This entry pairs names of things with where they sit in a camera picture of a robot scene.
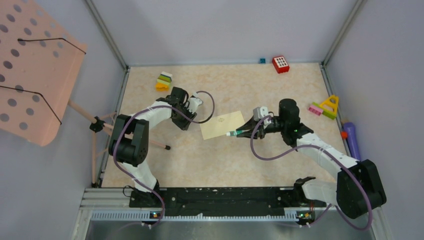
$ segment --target perforated board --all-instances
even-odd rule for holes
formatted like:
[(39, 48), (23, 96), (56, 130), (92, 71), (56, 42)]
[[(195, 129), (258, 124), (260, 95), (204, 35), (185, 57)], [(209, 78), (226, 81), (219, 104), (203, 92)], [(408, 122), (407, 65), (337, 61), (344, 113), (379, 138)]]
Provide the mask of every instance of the perforated board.
[[(51, 38), (80, 49), (63, 39), (18, 41)], [(1, 1), (0, 86), (14, 89), (0, 87), (0, 128), (40, 146), (49, 144), (86, 49), (33, 0)]]

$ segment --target lego block stack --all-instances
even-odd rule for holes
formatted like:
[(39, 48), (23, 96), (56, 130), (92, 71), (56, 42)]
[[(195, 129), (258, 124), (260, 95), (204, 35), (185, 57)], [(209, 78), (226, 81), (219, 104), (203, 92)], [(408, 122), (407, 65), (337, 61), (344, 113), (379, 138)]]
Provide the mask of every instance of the lego block stack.
[(172, 74), (163, 71), (156, 79), (156, 82), (156, 91), (167, 91), (172, 82)]

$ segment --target paper card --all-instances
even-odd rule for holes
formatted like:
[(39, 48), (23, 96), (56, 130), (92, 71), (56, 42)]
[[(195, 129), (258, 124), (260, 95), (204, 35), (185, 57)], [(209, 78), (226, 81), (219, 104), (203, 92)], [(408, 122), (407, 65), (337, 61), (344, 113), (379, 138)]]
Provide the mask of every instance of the paper card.
[(200, 130), (203, 140), (206, 140), (226, 135), (227, 132), (235, 131), (244, 124), (245, 120), (243, 119), (242, 112), (235, 111), (212, 117), (209, 121), (200, 124)]

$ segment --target pink lego brick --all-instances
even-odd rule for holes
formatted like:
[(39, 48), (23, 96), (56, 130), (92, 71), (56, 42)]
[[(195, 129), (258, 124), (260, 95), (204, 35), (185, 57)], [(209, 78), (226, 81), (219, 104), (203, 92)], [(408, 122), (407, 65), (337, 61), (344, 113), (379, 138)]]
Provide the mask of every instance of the pink lego brick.
[(318, 116), (321, 115), (324, 112), (323, 109), (321, 109), (321, 108), (319, 108), (315, 105), (311, 105), (308, 110), (313, 112), (314, 114), (316, 114)]

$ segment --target black wire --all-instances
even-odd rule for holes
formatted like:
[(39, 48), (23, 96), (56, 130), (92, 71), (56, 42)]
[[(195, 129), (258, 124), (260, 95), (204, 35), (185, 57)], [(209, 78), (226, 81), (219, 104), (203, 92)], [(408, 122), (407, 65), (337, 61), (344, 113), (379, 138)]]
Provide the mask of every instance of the black wire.
[(187, 101), (188, 101), (188, 100), (189, 100), (189, 98), (190, 98), (190, 96), (189, 96), (189, 94), (188, 94), (187, 92), (185, 92), (185, 96), (184, 96), (184, 98), (185, 98), (184, 103), (187, 103)]
[(80, 50), (81, 52), (83, 52), (84, 54), (87, 54), (84, 50), (82, 50), (81, 48), (75, 46), (72, 42), (66, 40), (63, 37), (56, 37), (56, 38), (41, 38), (41, 39), (22, 39), (22, 38), (18, 38), (17, 41), (18, 42), (36, 42), (36, 41), (49, 41), (49, 40), (63, 40), (65, 42), (67, 42), (68, 44), (72, 45), (74, 48)]
[(135, 188), (135, 187), (132, 187), (132, 186), (130, 186), (130, 185), (126, 185), (126, 186), (124, 186), (124, 187), (122, 188), (122, 194), (123, 194), (125, 197), (131, 198), (131, 196), (127, 196), (127, 195), (125, 195), (125, 189), (126, 189), (126, 188), (129, 188), (129, 189), (132, 189), (132, 190), (136, 190), (136, 188)]
[(57, 120), (59, 121), (60, 125), (62, 125), (62, 121), (59, 119), (59, 117), (56, 114), (56, 112), (53, 110), (53, 108), (50, 106), (50, 104), (47, 102), (47, 100), (44, 98), (44, 96), (41, 93), (36, 92), (36, 91), (28, 91), (28, 90), (24, 90), (24, 89), (14, 88), (14, 87), (2, 86), (2, 85), (0, 85), (0, 88), (12, 89), (12, 90), (16, 90), (16, 91), (22, 91), (22, 92), (27, 92), (27, 93), (32, 93), (32, 94), (38, 94), (38, 95), (40, 95), (42, 97), (42, 99), (44, 100), (44, 102), (47, 104), (48, 108), (50, 108), (51, 112), (57, 118)]
[(198, 93), (205, 93), (205, 94), (208, 94), (209, 95), (209, 97), (210, 97), (210, 99), (212, 100), (212, 112), (210, 113), (210, 115), (205, 119), (205, 120), (203, 120), (203, 121), (199, 121), (198, 122), (198, 124), (204, 124), (204, 123), (206, 123), (207, 121), (209, 121), (211, 118), (212, 118), (212, 116), (214, 115), (214, 112), (215, 112), (215, 100), (214, 100), (214, 98), (212, 97), (212, 95), (210, 94), (210, 93), (208, 93), (208, 92), (206, 92), (206, 91), (198, 91)]

